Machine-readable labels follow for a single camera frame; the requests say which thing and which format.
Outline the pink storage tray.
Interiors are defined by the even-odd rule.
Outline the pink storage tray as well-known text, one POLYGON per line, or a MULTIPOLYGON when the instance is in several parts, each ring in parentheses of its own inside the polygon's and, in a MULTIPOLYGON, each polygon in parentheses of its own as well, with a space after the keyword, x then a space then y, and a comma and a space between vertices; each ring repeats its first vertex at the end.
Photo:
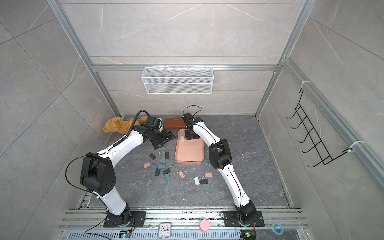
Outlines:
POLYGON ((185 129, 178 131, 175 161, 179 164, 199 165, 204 160, 204 141, 199 138, 181 142, 181 136, 185 136, 185 129))

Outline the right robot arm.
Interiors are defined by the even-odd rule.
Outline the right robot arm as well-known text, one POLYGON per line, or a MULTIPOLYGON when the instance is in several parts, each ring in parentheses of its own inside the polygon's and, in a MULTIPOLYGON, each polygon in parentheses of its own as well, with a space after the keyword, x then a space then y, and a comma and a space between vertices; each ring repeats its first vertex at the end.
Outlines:
POLYGON ((224 178, 232 194, 240 224, 251 224, 257 209, 235 173, 228 141, 217 137, 200 117, 183 111, 183 121, 187 127, 186 138, 190 140, 199 137, 209 147, 210 163, 224 178))

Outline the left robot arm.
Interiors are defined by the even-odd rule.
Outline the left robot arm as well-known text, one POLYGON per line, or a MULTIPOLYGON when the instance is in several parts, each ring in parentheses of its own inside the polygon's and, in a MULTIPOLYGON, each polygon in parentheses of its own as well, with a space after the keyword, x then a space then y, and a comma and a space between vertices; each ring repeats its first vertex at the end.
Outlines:
POLYGON ((164 129, 161 118, 151 116, 145 110, 137 112, 131 126, 123 133, 123 137, 104 150, 81 156, 83 163, 80 175, 80 184, 85 187, 83 191, 97 196, 106 207, 106 219, 120 227, 132 223, 133 217, 129 205, 116 188, 115 166, 146 141, 151 142, 157 150, 175 137, 164 129))

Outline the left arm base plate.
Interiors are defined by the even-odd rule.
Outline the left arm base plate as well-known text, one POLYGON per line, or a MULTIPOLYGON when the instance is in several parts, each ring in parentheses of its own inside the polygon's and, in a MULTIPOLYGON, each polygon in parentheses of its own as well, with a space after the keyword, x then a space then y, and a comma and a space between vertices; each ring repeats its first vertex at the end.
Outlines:
POLYGON ((134 225, 135 227, 141 228, 144 226, 144 222, 146 220, 145 211, 133 211, 133 212, 123 212, 121 215, 116 216, 112 213, 107 212, 107 218, 104 222, 104 228, 125 228, 131 227, 134 225))

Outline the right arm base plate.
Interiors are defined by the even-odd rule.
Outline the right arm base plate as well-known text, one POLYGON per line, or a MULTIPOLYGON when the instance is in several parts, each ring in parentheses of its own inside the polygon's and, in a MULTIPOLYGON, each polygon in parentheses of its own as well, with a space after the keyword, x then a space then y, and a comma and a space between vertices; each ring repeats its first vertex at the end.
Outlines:
POLYGON ((220 212, 226 227, 264 227, 265 222, 261 211, 243 215, 237 211, 220 212))

